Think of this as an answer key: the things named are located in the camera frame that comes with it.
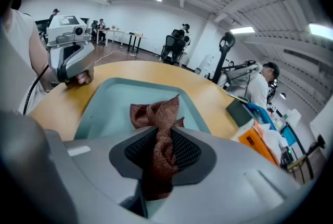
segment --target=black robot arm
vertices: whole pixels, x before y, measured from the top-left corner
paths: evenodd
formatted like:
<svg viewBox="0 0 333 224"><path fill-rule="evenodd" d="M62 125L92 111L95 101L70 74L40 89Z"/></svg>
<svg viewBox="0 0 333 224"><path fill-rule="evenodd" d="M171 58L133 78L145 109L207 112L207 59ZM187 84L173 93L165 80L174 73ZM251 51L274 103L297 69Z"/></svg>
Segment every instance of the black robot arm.
<svg viewBox="0 0 333 224"><path fill-rule="evenodd" d="M222 37L220 44L219 44L221 57L220 57L219 63L216 66L216 69L215 69L215 74L212 79L213 83L217 84L217 82L219 81L219 79L221 77L221 73L222 73L221 69L222 69L222 65L225 60L225 57L227 56L228 51L231 49L231 47L234 44L235 44L235 37L232 35L232 33L226 32L224 34L224 36Z"/></svg>

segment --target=sleeveless white top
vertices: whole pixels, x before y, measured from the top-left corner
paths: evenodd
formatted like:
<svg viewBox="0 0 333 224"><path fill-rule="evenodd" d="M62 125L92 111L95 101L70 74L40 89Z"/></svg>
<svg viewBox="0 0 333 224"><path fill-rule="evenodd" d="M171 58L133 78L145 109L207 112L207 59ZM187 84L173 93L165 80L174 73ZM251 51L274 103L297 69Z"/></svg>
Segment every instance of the sleeveless white top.
<svg viewBox="0 0 333 224"><path fill-rule="evenodd" d="M14 111L19 111L20 113L23 113L25 100L28 96L30 87L37 78L36 72L32 69L29 55L29 42L35 25L35 22L30 16L25 15L17 10L12 10L12 20L10 27L7 31L4 31L10 43L10 47L15 50L15 52L27 65L26 67L21 65L20 67L22 67L22 69L20 68L20 70L24 70L23 68L31 70L31 72L17 72L20 75L18 75L18 77L15 79L15 81L22 82L21 88L25 90L25 94L23 97L16 98L21 101L19 108L12 109ZM20 79L25 75L33 76L32 78L30 78L29 85L27 85L26 83L24 83L24 81ZM46 92L42 84L38 82L31 93L26 115L28 115L45 96Z"/></svg>

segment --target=white t-shirt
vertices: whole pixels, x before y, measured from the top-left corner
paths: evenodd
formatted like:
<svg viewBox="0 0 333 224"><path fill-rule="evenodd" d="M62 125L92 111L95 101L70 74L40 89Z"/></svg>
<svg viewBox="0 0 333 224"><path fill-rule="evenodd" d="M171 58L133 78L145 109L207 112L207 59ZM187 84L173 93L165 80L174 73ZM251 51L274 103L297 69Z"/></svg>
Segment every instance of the white t-shirt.
<svg viewBox="0 0 333 224"><path fill-rule="evenodd" d="M241 97L244 97L245 90L245 88L239 86L231 86L227 89L227 91L234 96ZM250 102L266 109L268 91L269 87L265 77L261 73L258 73L253 77L253 79L250 80L245 98L247 98Z"/></svg>
<svg viewBox="0 0 333 224"><path fill-rule="evenodd" d="M4 34L10 43L10 47L16 51L16 53L25 63L18 65L21 70L17 71L18 75L16 78L16 81L22 82L22 86L20 86L20 88L26 90L25 95L23 97L16 98L21 101L20 106L18 109L12 109L14 111L19 111L20 113L23 113L25 100L28 96L30 87L32 86L34 80L37 78L37 74L32 69L29 56L29 42L35 25L35 22L30 16L25 15L17 10L12 10L12 20L10 27L7 31L4 31ZM31 72L22 71L25 68L27 70L31 70ZM22 78L24 78L25 75L33 75L33 79L31 79L29 86L27 86L27 84L22 81ZM38 82L31 93L26 114L28 115L45 96L46 92L42 84Z"/></svg>

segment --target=camera lens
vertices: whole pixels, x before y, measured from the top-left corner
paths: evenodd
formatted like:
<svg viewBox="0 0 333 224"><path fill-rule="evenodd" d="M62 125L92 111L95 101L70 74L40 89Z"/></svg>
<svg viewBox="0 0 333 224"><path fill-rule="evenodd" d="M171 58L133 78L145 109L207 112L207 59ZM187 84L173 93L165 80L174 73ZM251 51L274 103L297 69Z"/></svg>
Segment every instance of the camera lens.
<svg viewBox="0 0 333 224"><path fill-rule="evenodd" d="M75 29L75 34L76 35L81 35L83 33L83 29L81 27L78 27Z"/></svg>

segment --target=white cable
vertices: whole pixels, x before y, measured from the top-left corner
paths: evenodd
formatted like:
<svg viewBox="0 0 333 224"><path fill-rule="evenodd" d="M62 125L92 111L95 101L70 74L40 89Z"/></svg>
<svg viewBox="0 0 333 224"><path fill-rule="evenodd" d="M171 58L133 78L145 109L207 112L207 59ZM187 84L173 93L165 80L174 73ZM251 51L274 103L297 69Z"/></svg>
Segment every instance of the white cable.
<svg viewBox="0 0 333 224"><path fill-rule="evenodd" d="M116 50L114 50L114 51L111 51L111 53L109 53L109 54L107 54L107 55L105 55L105 56L99 58L98 60L96 60L96 61L94 62L94 64L97 63L97 62L99 62L102 58L105 58L105 57L111 55L113 52L119 52L119 53L122 53L122 54L127 55L127 56L134 56L134 57L136 56L135 54L126 54L126 53L123 53L123 52L121 52L121 51L116 51Z"/></svg>

